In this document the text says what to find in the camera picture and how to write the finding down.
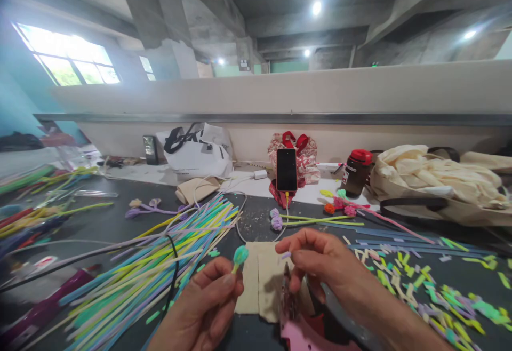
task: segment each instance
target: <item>black cable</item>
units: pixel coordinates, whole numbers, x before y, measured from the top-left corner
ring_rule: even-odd
[[[174,247],[174,242],[171,238],[171,235],[165,234],[165,236],[167,236],[169,238],[169,240],[171,241],[171,246],[174,251],[174,257],[177,258],[178,252],[176,251],[176,247]],[[171,282],[171,289],[169,290],[169,294],[167,295],[167,303],[165,304],[165,308],[163,309],[162,316],[160,317],[160,323],[164,319],[164,316],[167,313],[167,311],[169,311],[169,304],[171,304],[171,299],[174,295],[174,289],[176,287],[176,279],[178,278],[178,270],[179,269],[180,269],[180,262],[176,261],[176,265],[174,266],[174,275],[172,277],[172,282]]]
[[[27,279],[24,279],[22,280],[21,282],[18,282],[18,283],[14,283],[14,284],[11,284],[11,285],[8,285],[6,287],[3,287],[2,289],[0,289],[0,294],[3,293],[3,292],[6,292],[6,291],[9,291],[9,290],[12,290],[12,289],[15,289],[16,287],[19,287],[21,285],[24,285],[24,284],[27,284],[31,281],[34,281],[36,279],[39,279],[40,277],[43,277],[45,275],[48,275],[48,274],[51,274],[52,272],[55,272],[61,268],[64,268],[64,267],[67,267],[73,263],[77,263],[81,260],[84,260],[84,259],[87,259],[87,258],[92,258],[93,256],[96,256],[96,255],[101,255],[101,254],[104,254],[104,253],[109,253],[109,252],[113,252],[113,251],[117,251],[117,250],[122,250],[122,249],[125,249],[125,248],[128,248],[128,247],[132,247],[132,246],[135,246],[139,244],[139,242],[135,242],[135,243],[130,243],[130,244],[124,244],[122,246],[119,246],[117,248],[109,248],[108,250],[104,250],[104,251],[101,251],[101,250],[98,250],[97,252],[94,252],[92,254],[86,254],[82,257],[79,257],[79,258],[76,258],[76,259],[73,259],[71,261],[68,261],[64,264],[61,264],[59,266],[56,266],[56,267],[53,267],[49,270],[46,270],[46,271],[43,271],[41,273],[38,273],[37,275],[34,275],[30,278],[27,278]]]

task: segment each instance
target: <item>smartphone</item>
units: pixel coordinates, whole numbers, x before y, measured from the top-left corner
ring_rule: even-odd
[[[158,165],[158,153],[156,151],[156,138],[153,136],[143,136],[144,151],[146,152],[146,163],[149,165]]]
[[[277,150],[277,181],[278,191],[297,191],[297,155],[294,149]]]

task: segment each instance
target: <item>white partition wall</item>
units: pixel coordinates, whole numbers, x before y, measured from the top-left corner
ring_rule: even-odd
[[[67,113],[415,113],[512,114],[512,61],[395,66],[233,78],[144,82],[139,85],[56,87]],[[176,123],[79,122],[103,153],[143,156],[142,136]],[[344,161],[354,148],[452,146],[493,151],[512,135],[508,127],[407,125],[223,124],[238,160],[267,160],[274,132],[306,133],[318,142],[318,160]]]

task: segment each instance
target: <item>pink plastic bag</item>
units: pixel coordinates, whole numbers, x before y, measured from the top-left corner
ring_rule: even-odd
[[[297,183],[299,187],[320,180],[320,170],[316,166],[318,148],[312,138],[302,134],[299,139],[295,140],[290,131],[282,135],[274,134],[268,146],[268,156],[274,172],[276,172],[277,165],[277,150],[281,148],[293,148],[297,151]]]

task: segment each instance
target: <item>red bottle cap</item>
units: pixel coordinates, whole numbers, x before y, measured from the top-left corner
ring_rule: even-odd
[[[361,162],[363,165],[372,164],[372,153],[366,150],[353,150],[350,154],[350,158],[357,162]]]

